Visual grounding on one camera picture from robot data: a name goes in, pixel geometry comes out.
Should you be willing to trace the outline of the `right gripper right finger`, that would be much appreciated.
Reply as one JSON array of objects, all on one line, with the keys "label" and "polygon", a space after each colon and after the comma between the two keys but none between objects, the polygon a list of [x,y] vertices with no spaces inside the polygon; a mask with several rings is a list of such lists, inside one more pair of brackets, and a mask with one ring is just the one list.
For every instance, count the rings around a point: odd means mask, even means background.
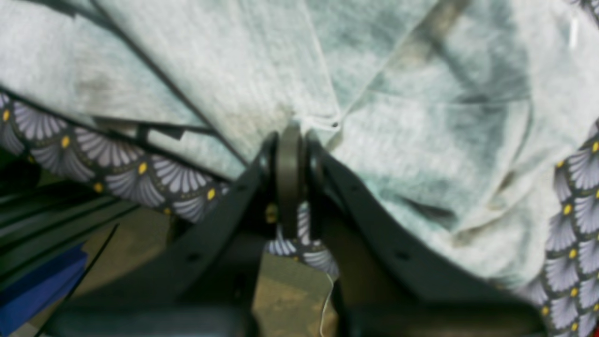
[{"label": "right gripper right finger", "polygon": [[304,141],[310,237],[339,270],[339,337],[545,337],[539,312],[427,247],[332,158]]}]

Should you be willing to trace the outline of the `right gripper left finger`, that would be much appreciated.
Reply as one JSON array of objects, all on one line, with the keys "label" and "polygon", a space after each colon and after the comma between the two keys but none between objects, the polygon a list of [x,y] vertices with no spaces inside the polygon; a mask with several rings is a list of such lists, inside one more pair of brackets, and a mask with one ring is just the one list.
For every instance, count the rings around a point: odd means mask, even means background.
[{"label": "right gripper left finger", "polygon": [[302,136],[291,124],[203,221],[155,259],[63,305],[52,337],[259,337],[252,303],[263,250],[298,234]]}]

